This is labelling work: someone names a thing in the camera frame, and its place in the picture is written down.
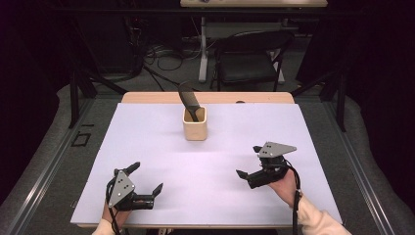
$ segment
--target hand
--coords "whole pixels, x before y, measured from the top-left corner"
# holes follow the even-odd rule
[[[104,203],[104,210],[103,210],[103,216],[102,218],[109,223],[113,223],[113,219],[111,218],[110,210],[113,210],[113,214],[115,215],[115,221],[118,225],[118,228],[121,229],[122,225],[124,225],[125,221],[128,219],[129,215],[131,214],[131,211],[119,211],[115,208],[109,208],[107,202]]]
[[[289,169],[284,178],[269,183],[268,186],[271,187],[275,193],[277,193],[277,195],[280,196],[280,198],[290,206],[290,208],[294,206],[294,196],[296,195],[296,179],[292,170]]]

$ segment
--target white tabletop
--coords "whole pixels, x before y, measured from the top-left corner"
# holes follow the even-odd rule
[[[154,208],[134,211],[126,226],[291,226],[292,211],[268,186],[251,189],[236,173],[260,169],[253,146],[265,141],[298,148],[285,158],[299,172],[303,192],[342,221],[298,105],[201,105],[207,108],[206,141],[185,140],[181,104],[118,104],[70,222],[96,225],[114,168],[140,162],[130,175],[135,192],[163,188]]]
[[[264,8],[320,8],[326,7],[326,0],[209,0],[207,3],[201,0],[181,0],[182,7],[264,7]]]

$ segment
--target black chair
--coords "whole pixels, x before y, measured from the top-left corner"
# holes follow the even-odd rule
[[[216,65],[210,89],[216,80],[218,91],[221,84],[274,81],[276,91],[283,55],[293,41],[294,36],[288,31],[243,32],[223,39],[214,52]],[[273,59],[270,52],[277,52]]]

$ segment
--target white sleeve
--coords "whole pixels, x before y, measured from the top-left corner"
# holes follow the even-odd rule
[[[350,234],[326,211],[320,211],[305,196],[302,196],[299,202],[299,223],[302,224],[302,233],[304,235]]]
[[[101,218],[100,223],[98,224],[97,229],[92,235],[115,235],[113,232],[113,227],[111,223]]]

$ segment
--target black cable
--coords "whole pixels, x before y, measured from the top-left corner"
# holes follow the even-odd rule
[[[174,56],[177,56],[177,58],[180,60],[180,63],[177,67],[173,68],[173,69],[164,69],[160,66],[160,59],[161,58],[165,58],[165,57],[171,57],[174,58]],[[159,59],[157,60],[157,66],[159,67],[159,69],[161,69],[162,71],[175,71],[178,70],[181,66],[183,65],[183,56],[180,54],[175,54],[175,53],[171,53],[170,55],[164,55],[164,56],[159,56]]]
[[[191,50],[185,50],[185,51],[191,51],[191,52],[189,53],[189,55],[183,54],[184,60],[195,59],[196,57],[194,57],[193,54],[195,54],[197,52],[198,55],[199,55],[201,53],[201,50],[200,49],[198,51],[196,51],[197,48],[201,48],[201,44],[200,43],[199,44],[194,43],[194,44],[195,44],[195,46],[193,47],[193,49],[191,49]]]
[[[153,58],[153,60],[151,62],[147,62],[146,60],[144,60],[144,63],[146,63],[147,65],[152,65],[156,61],[156,58],[157,58],[157,52],[156,52],[155,48],[151,47],[150,49],[153,52],[153,54],[152,54],[153,56],[151,57],[151,58]]]
[[[291,163],[286,160],[288,164],[267,164],[266,166],[273,167],[284,167],[293,171],[294,179],[296,181],[296,193],[294,195],[294,204],[293,204],[293,235],[299,234],[299,222],[298,222],[298,211],[299,211],[299,202],[300,202],[300,192],[301,192],[301,182],[300,176],[297,171],[291,166]]]
[[[170,82],[170,83],[174,84],[176,87],[178,87],[178,86],[179,86],[179,84],[180,84],[179,82],[173,81],[173,80],[171,80],[171,79],[168,79],[168,78],[167,78],[167,77],[165,77],[165,76],[162,76],[162,75],[158,74],[157,72],[155,72],[154,70],[151,70],[150,68],[148,68],[148,67],[146,67],[146,66],[144,66],[144,67],[143,67],[143,69],[144,69],[145,71],[149,72],[149,73],[152,73],[153,75],[158,76],[159,78],[161,78],[161,79],[163,79],[163,80],[165,80],[165,81],[168,81],[168,82]]]
[[[113,193],[114,185],[115,185],[115,177],[112,180],[110,180],[110,182],[108,182],[107,184],[107,190],[106,190],[107,205],[110,203],[110,197],[111,197],[111,194]],[[115,219],[116,215],[114,215],[113,210],[110,208],[110,206],[108,206],[108,210],[110,211],[110,215],[112,219],[111,227],[113,229],[113,232],[115,233],[115,235],[120,235],[118,224],[116,223],[116,219]]]
[[[164,91],[164,89],[162,89],[161,84],[159,83],[159,81],[156,79],[156,77],[150,72],[150,75],[152,76],[153,80],[157,83],[157,85],[159,86],[161,91]]]

